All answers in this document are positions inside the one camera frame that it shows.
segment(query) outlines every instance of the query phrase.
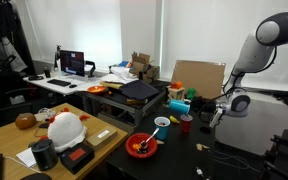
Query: spoon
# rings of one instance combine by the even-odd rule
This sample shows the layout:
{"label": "spoon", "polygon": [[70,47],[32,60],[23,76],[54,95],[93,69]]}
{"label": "spoon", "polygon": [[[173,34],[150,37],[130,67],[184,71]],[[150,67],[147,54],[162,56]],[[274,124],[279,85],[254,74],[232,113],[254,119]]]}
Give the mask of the spoon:
{"label": "spoon", "polygon": [[146,139],[146,141],[142,141],[141,142],[141,148],[146,148],[147,147],[147,142],[149,140],[151,140],[153,136],[155,136],[155,134],[158,132],[158,130],[160,130],[160,129],[156,128],[155,131],[153,132],[153,134],[148,139]]}

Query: robotic arm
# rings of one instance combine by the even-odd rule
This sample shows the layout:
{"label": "robotic arm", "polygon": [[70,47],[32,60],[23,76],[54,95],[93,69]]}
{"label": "robotic arm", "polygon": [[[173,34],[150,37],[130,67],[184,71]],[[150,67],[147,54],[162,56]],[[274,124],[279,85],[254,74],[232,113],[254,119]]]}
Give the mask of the robotic arm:
{"label": "robotic arm", "polygon": [[239,59],[223,88],[227,101],[217,103],[217,110],[209,124],[211,128],[218,123],[222,115],[247,116],[251,99],[242,88],[241,81],[245,73],[258,73],[267,69],[269,66],[266,64],[273,49],[283,44],[288,44],[288,12],[265,19],[256,31],[247,36]]}

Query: white table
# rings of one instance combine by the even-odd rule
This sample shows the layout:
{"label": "white table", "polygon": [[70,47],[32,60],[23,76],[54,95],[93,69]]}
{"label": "white table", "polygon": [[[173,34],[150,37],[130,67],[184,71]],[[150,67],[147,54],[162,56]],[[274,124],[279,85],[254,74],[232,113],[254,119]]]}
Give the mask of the white table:
{"label": "white table", "polygon": [[[44,74],[39,75],[43,76],[44,79],[42,80],[34,80],[30,81],[28,80],[28,77],[23,78],[24,81],[34,84],[36,86],[51,90],[53,92],[60,93],[62,95],[71,95],[78,91],[87,91],[87,89],[91,86],[100,85],[100,78],[93,77],[93,78],[85,78],[85,80],[82,80],[82,77],[77,77],[75,75],[72,76],[62,76],[60,72],[57,74],[54,74],[54,76],[51,76],[50,78],[46,78]],[[48,83],[47,81],[51,79],[58,79],[62,81],[70,82],[71,84],[77,85],[75,88],[69,88],[69,86],[59,86],[55,84]]]}

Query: computer monitor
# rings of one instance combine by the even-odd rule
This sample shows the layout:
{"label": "computer monitor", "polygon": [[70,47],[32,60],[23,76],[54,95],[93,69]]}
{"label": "computer monitor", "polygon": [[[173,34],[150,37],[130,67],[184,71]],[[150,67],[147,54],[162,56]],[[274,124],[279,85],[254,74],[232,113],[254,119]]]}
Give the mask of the computer monitor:
{"label": "computer monitor", "polygon": [[85,76],[84,53],[60,50],[61,71],[77,76]]}

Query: orange bowl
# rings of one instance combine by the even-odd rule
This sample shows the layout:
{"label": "orange bowl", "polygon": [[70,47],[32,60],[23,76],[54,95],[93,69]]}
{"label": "orange bowl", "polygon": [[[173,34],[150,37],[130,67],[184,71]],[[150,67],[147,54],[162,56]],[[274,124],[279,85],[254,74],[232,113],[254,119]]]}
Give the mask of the orange bowl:
{"label": "orange bowl", "polygon": [[146,133],[137,133],[130,136],[125,144],[126,151],[133,157],[136,158],[148,158],[155,154],[157,151],[157,142],[154,137],[148,141],[147,148],[148,152],[145,154],[139,154],[136,149],[133,148],[134,144],[140,144],[142,141],[146,141],[151,135]]}
{"label": "orange bowl", "polygon": [[102,94],[105,91],[105,86],[92,86],[87,91],[92,94]]}

